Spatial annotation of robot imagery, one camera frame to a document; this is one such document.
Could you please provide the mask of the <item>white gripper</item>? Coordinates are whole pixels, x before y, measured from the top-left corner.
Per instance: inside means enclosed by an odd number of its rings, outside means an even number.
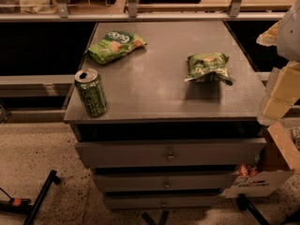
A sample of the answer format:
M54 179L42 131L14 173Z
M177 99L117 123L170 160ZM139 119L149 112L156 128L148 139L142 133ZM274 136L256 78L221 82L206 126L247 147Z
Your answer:
M260 34L256 43L265 47L277 45L277 54L290 60L279 71L262 111L264 117L278 120L300 98L300 0L294 2L281 21Z

